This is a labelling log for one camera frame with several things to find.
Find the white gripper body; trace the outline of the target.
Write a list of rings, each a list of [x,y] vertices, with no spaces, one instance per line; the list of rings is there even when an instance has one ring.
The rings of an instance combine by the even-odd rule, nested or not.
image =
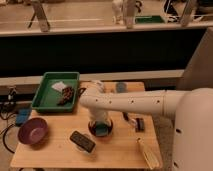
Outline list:
[[[108,115],[108,112],[103,109],[90,109],[90,125],[93,126],[96,122],[101,122],[107,126],[111,125],[111,119]]]

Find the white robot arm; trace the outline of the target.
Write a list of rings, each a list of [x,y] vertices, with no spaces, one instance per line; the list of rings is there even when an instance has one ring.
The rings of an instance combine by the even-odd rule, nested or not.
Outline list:
[[[213,171],[213,88],[106,93],[93,82],[79,102],[92,120],[105,121],[105,111],[174,117],[172,171]]]

